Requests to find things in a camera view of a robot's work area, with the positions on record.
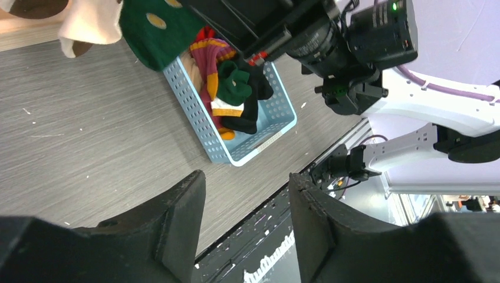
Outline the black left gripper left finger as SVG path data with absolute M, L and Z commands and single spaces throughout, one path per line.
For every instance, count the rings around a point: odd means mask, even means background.
M 190 282 L 206 198 L 195 170 L 96 227 L 1 218 L 2 282 Z

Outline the striped beige sock front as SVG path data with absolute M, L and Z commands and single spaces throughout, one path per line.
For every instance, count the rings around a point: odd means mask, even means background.
M 195 61 L 195 59 L 190 55 L 190 54 L 184 54 L 181 57 L 181 62 L 186 70 L 186 73 L 188 74 L 195 90 L 197 93 L 199 93 L 203 86 L 203 77 L 200 73 L 200 69 Z

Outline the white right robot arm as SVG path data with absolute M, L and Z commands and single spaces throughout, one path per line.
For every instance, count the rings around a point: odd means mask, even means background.
M 418 56 L 412 1 L 183 1 L 250 65 L 283 54 L 323 83 L 314 91 L 339 115 L 393 114 L 425 121 L 409 134 L 352 149 L 340 146 L 314 163 L 308 178 L 329 190 L 355 185 L 410 162 L 444 157 L 478 164 L 499 159 L 499 87 L 475 86 L 404 69 Z

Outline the green dotted sock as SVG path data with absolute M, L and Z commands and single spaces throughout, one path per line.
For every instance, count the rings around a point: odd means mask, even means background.
M 194 42 L 205 23 L 180 1 L 124 0 L 119 26 L 139 61 L 163 71 Z
M 241 70 L 233 61 L 223 61 L 218 68 L 218 90 L 210 102 L 212 115 L 222 117 L 240 117 L 244 112 L 245 102 L 252 94 L 248 84 L 249 73 Z

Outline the green dotted sock front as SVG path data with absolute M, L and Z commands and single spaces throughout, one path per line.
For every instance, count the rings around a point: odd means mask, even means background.
M 248 84 L 249 73 L 241 70 L 233 61 L 223 61 L 218 68 L 218 90 L 210 102 L 212 115 L 222 117 L 240 117 L 244 112 L 245 102 L 252 94 Z

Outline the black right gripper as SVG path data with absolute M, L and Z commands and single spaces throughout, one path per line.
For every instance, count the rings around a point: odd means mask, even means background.
M 354 53 L 353 19 L 358 1 L 182 1 L 225 41 L 262 65 L 286 54 L 304 74 L 321 78 L 357 78 L 373 64 Z

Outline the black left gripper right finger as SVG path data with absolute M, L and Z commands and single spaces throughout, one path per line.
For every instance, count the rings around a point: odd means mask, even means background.
M 291 218 L 302 282 L 498 282 L 499 215 L 434 213 L 397 226 L 292 173 Z

